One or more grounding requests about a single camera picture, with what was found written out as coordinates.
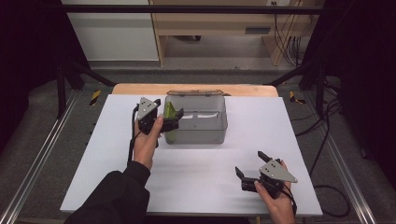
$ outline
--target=power outlet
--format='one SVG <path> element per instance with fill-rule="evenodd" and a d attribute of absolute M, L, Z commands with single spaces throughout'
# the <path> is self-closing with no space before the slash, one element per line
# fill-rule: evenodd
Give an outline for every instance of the power outlet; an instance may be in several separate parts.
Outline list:
<path fill-rule="evenodd" d="M 290 0 L 268 0 L 268 7 L 288 7 L 290 4 Z"/>

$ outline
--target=white table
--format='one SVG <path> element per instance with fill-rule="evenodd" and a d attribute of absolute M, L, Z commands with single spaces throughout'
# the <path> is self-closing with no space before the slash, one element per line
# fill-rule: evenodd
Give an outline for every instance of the white table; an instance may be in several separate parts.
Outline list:
<path fill-rule="evenodd" d="M 164 102 L 164 95 L 108 95 L 90 143 L 61 210 L 77 210 L 103 179 L 126 167 L 132 111 L 140 97 Z M 299 180 L 291 185 L 299 217 L 321 216 L 289 116 L 279 97 L 226 97 L 228 129 L 221 145 L 167 145 L 159 140 L 146 188 L 148 214 L 259 216 L 268 214 L 257 193 L 241 190 L 234 167 L 259 177 L 261 150 L 280 158 Z"/>

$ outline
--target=silver floor rail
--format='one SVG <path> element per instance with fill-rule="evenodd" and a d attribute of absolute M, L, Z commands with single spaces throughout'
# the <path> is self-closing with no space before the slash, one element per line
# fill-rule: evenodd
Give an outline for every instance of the silver floor rail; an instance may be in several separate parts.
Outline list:
<path fill-rule="evenodd" d="M 316 111 L 313 103 L 315 101 L 312 94 L 305 92 L 304 96 L 311 109 L 313 111 Z M 326 124 L 323 124 L 320 127 L 320 130 L 324 137 L 327 130 Z M 343 185 L 346 188 L 346 193 L 349 196 L 349 200 L 351 201 L 353 207 L 355 208 L 356 214 L 361 220 L 361 223 L 375 224 L 376 221 L 373 216 L 373 213 L 369 205 L 367 204 L 366 200 L 364 199 L 364 196 L 361 193 L 361 189 L 356 183 L 353 174 L 350 172 L 347 163 L 344 161 L 343 156 L 341 155 L 340 150 L 338 150 L 338 147 L 335 144 L 332 135 L 330 133 L 327 137 L 327 146 L 329 147 L 329 152 L 332 157 L 332 161 L 334 162 L 335 168 L 337 169 L 341 181 L 343 182 Z"/>
<path fill-rule="evenodd" d="M 3 212 L 0 217 L 1 224 L 13 224 L 17 219 L 19 212 L 21 211 L 30 191 L 32 190 L 35 181 L 37 180 L 46 160 L 55 145 L 59 134 L 61 133 L 75 103 L 78 98 L 79 91 L 72 91 L 68 100 L 67 108 L 61 118 L 55 121 L 46 141 L 38 152 L 35 161 L 33 162 L 30 170 L 26 177 L 23 179 L 20 187 L 9 203 L 7 209 Z"/>

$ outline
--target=black sweatshirt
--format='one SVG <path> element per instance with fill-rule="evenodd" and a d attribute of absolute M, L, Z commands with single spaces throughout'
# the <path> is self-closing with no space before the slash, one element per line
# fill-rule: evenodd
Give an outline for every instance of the black sweatshirt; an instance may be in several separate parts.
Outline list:
<path fill-rule="evenodd" d="M 143 223 L 149 204 L 149 191 L 145 189 L 149 176 L 149 169 L 136 161 L 130 162 L 123 173 L 109 173 L 65 224 Z"/>

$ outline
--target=transparent box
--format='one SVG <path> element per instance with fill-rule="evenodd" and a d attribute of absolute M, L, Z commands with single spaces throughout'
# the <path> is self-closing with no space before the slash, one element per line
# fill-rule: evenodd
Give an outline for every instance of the transparent box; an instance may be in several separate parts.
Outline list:
<path fill-rule="evenodd" d="M 165 133 L 168 144 L 222 144 L 227 131 L 225 99 L 221 95 L 167 95 L 175 110 L 184 109 L 178 129 Z"/>

